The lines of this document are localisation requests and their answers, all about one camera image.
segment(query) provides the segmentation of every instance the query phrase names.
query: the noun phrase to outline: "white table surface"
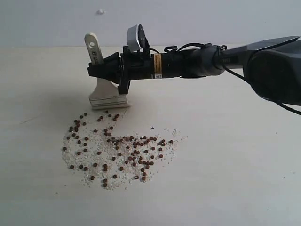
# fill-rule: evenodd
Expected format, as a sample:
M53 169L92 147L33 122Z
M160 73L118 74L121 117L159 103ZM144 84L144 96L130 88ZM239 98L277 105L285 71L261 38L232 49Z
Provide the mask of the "white table surface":
M301 117L227 73L133 81L120 132L188 138L148 183L83 186L61 147L90 111L88 62L84 47L0 49L1 226L301 224Z

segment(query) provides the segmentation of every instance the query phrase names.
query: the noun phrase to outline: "white wall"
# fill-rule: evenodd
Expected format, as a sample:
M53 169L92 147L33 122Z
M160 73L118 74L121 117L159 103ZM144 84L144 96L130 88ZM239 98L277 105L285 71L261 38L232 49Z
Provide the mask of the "white wall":
M301 35L300 8L300 0L2 0L0 47L82 46L87 32L120 46L139 23L151 45L246 43Z

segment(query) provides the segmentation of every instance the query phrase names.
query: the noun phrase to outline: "robotic arm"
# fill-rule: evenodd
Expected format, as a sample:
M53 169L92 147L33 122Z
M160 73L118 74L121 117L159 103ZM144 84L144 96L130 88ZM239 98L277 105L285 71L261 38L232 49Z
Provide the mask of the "robotic arm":
M301 105L301 42L298 39L299 36L290 36L263 40L232 49L211 43L189 43L181 48L165 47L164 53L159 53L150 48L139 24L128 29L127 46L121 54L112 54L100 65L90 63L88 73L117 84L119 94L127 94L131 80L202 78L220 75L226 70L249 83L266 100L280 106L283 103ZM230 70L236 68L243 68L244 76Z

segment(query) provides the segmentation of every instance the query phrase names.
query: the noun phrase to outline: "yellow label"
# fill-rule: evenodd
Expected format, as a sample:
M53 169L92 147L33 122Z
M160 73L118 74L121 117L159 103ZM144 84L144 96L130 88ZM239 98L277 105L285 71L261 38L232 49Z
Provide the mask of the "yellow label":
M154 54L154 71L155 71L155 79L161 79L162 78L161 54Z

